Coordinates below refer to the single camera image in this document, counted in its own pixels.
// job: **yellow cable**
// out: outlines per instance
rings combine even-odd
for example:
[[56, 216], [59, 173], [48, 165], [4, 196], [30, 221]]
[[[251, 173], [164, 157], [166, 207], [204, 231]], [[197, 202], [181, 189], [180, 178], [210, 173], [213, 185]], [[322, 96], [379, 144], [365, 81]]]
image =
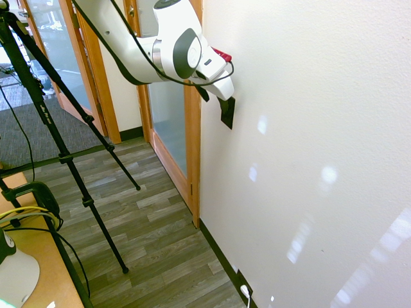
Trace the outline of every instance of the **yellow cable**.
[[[19, 211], [26, 211], [26, 210], [38, 210], [40, 212], [50, 212], [48, 209], [45, 209], [44, 207], [17, 207], [16, 209], [12, 209], [12, 210], [8, 210], [7, 212], [1, 213], [0, 214], [0, 220], [2, 220], [5, 216], [9, 215], [9, 214], [13, 214], [15, 212], [19, 212]], [[18, 218], [20, 213], [17, 213], [17, 215], [13, 216], [13, 218]], [[55, 215], [53, 214], [53, 220], [54, 220], [54, 225], [58, 226], [59, 221], [57, 219], [57, 217], [55, 217]]]
[[19, 212], [21, 210], [39, 210], [41, 212], [49, 212], [48, 209], [45, 209], [44, 207], [17, 207], [16, 209], [8, 210], [7, 212], [1, 213], [0, 214], [0, 219], [3, 217], [12, 214], [14, 212]]

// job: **black baseboard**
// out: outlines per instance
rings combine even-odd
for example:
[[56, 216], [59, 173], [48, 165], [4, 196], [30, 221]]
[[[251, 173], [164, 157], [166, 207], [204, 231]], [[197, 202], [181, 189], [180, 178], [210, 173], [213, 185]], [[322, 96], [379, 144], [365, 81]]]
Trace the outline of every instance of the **black baseboard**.
[[[230, 262], [227, 260], [225, 257], [224, 253], [220, 249], [220, 247], [217, 245], [217, 242], [214, 240], [213, 236], [211, 235], [210, 231], [208, 231], [206, 225], [204, 222], [200, 219], [200, 230], [203, 232], [205, 239], [207, 239], [207, 242], [210, 244], [211, 249], [213, 249], [214, 253], [216, 254], [218, 260], [220, 261], [221, 265], [223, 266], [224, 271], [227, 273], [229, 276], [232, 284], [236, 288], [238, 294], [241, 296], [241, 299], [247, 306], [248, 304], [248, 299], [245, 298], [244, 294], [240, 291], [240, 287], [244, 284], [240, 278], [239, 275], [234, 271], [232, 268]], [[254, 301], [251, 301], [251, 308], [258, 308], [257, 305], [254, 303]]]
[[143, 127], [136, 127], [132, 128], [131, 130], [123, 130], [120, 132], [120, 138], [121, 141], [127, 141], [130, 139], [138, 138], [138, 137], [143, 137]]

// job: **white plug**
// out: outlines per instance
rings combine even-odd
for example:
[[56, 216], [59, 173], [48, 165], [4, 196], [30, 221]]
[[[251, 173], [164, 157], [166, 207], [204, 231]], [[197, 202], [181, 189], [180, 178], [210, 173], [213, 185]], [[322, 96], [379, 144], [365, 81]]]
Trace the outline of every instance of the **white plug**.
[[249, 300], [249, 304], [247, 305], [247, 308], [250, 308], [251, 296], [250, 296], [250, 293], [249, 293], [249, 289], [244, 284], [240, 287], [240, 290], [244, 294], [244, 296]]
[[246, 298], [250, 298], [249, 289], [247, 288], [245, 284], [240, 287], [240, 290]]

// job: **glass panel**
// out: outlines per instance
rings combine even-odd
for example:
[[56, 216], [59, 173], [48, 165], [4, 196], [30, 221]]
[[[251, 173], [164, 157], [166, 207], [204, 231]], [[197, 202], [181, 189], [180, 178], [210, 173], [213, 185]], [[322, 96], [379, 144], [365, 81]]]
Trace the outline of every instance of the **glass panel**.
[[[138, 14], [142, 37], [153, 37], [159, 27], [153, 13], [158, 0], [138, 0]], [[184, 115], [184, 88], [173, 82], [148, 85], [153, 128], [161, 141], [187, 176], [186, 121]]]
[[183, 86], [170, 81], [153, 83], [148, 91], [154, 130], [187, 176]]
[[49, 61], [77, 101], [91, 110], [58, 0], [27, 0]]

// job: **wall outlet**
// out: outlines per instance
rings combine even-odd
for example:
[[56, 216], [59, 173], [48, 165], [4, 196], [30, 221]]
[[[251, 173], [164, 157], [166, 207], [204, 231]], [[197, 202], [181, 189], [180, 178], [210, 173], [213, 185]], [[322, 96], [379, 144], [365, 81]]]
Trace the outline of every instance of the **wall outlet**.
[[250, 284], [245, 280], [245, 277], [244, 277], [243, 273], [242, 273], [240, 270], [237, 271], [237, 278], [238, 278], [238, 281], [240, 282], [240, 286], [242, 286], [242, 285], [244, 285], [244, 284], [247, 286], [247, 288], [249, 289], [250, 296], [251, 296], [251, 295], [252, 295], [251, 286], [250, 286]]

